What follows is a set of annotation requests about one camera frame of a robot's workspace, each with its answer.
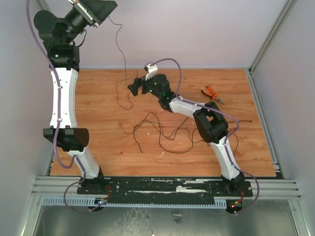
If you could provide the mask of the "black zip tie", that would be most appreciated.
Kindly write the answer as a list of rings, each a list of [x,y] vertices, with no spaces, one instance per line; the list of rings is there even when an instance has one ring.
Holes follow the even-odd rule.
[[[246,122],[246,123],[251,123],[252,120],[232,120],[232,121],[227,121],[226,124],[234,123],[234,124],[240,124],[241,122]]]

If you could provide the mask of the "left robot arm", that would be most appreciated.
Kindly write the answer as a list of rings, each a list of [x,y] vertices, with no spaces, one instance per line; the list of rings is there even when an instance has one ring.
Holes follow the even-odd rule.
[[[100,194],[105,190],[106,182],[99,178],[101,168],[88,148],[89,131],[77,126],[75,115],[80,45],[74,40],[85,32],[87,26],[102,24],[118,5],[113,0],[72,0],[70,3],[72,9],[63,18],[41,10],[33,19],[43,41],[40,50],[48,60],[53,79],[53,111],[49,128],[43,130],[43,136],[53,144],[58,163],[65,169],[76,164],[81,171],[81,180],[90,179],[89,189]],[[58,148],[71,156],[70,165],[62,163]]]

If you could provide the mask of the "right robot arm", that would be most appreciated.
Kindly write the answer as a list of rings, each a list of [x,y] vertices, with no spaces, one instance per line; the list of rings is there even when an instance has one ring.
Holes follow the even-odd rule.
[[[197,103],[177,95],[164,74],[157,74],[150,79],[135,78],[127,88],[133,96],[137,96],[139,88],[142,88],[141,93],[151,93],[157,97],[164,110],[194,119],[201,138],[210,144],[220,164],[224,192],[234,196],[241,190],[245,177],[227,138],[228,123],[215,102]]]

